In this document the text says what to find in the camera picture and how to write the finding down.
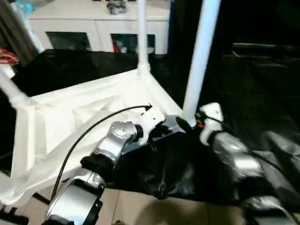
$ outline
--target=tiled floor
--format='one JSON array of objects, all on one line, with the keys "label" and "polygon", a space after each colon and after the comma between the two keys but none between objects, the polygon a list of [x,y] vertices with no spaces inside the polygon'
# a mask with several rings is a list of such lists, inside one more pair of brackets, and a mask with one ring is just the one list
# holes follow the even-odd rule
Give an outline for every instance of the tiled floor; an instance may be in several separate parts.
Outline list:
[{"label": "tiled floor", "polygon": [[[51,188],[40,192],[50,198]],[[125,225],[242,225],[240,211],[235,207],[221,207],[203,202],[177,198],[157,200],[153,196],[106,189],[102,195],[103,207],[97,225],[111,225],[117,221]],[[43,222],[47,206],[32,198],[18,209],[18,215],[27,216],[30,225]]]}]

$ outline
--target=shelf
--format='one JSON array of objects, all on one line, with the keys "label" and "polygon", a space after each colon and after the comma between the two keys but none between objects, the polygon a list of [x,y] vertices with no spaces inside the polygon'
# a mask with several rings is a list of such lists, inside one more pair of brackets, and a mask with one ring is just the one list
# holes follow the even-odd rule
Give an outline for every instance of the shelf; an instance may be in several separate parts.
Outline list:
[{"label": "shelf", "polygon": [[[55,0],[37,9],[30,16],[31,20],[137,20],[137,2],[127,2],[127,12],[110,15],[106,1],[92,0]],[[148,21],[168,21],[170,2],[168,0],[147,1]]]}]

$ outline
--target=cabinet door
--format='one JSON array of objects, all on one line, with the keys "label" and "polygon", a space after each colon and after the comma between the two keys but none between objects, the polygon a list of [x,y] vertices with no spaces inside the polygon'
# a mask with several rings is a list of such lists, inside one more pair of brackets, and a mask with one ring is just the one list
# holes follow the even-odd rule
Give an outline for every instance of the cabinet door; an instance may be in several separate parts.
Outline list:
[{"label": "cabinet door", "polygon": [[45,49],[101,51],[93,20],[30,20],[32,29]]},{"label": "cabinet door", "polygon": [[[137,21],[97,21],[100,40],[105,52],[136,52]],[[166,54],[168,22],[148,21],[148,52]]]}]

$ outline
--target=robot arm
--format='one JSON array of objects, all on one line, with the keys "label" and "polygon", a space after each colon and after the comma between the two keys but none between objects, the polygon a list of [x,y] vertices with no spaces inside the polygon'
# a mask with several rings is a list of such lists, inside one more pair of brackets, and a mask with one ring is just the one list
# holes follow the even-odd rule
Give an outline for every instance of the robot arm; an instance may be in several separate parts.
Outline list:
[{"label": "robot arm", "polygon": [[105,181],[111,178],[123,148],[133,142],[145,144],[150,131],[164,120],[164,115],[152,107],[136,124],[112,123],[91,155],[81,160],[82,168],[51,201],[44,224],[94,225],[102,206]]},{"label": "robot arm", "polygon": [[255,186],[258,180],[263,180],[264,183],[271,182],[265,176],[260,161],[251,154],[250,150],[238,138],[222,130],[223,116],[219,104],[211,103],[201,107],[198,119],[204,122],[204,129],[200,133],[200,141],[204,145],[212,147],[218,159],[230,171],[232,181],[236,184],[239,183],[236,190],[239,198],[248,196],[241,203],[247,224],[299,224],[282,206],[281,201],[269,192],[251,193],[252,188],[247,188],[246,191],[243,190],[241,184],[244,179],[248,179],[246,185],[251,184],[252,187]]}]

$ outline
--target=red object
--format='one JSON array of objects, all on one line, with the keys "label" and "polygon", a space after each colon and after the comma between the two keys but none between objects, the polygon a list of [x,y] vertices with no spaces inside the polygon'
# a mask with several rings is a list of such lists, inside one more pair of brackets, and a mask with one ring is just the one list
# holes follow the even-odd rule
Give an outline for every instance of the red object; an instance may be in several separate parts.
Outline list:
[{"label": "red object", "polygon": [[118,45],[117,45],[115,39],[112,40],[112,45],[113,45],[113,51],[115,53],[119,53],[120,51],[119,51],[119,48],[118,48]]},{"label": "red object", "polygon": [[13,66],[18,63],[19,63],[19,60],[15,54],[7,51],[4,48],[0,48],[0,64],[9,64],[9,65]]}]

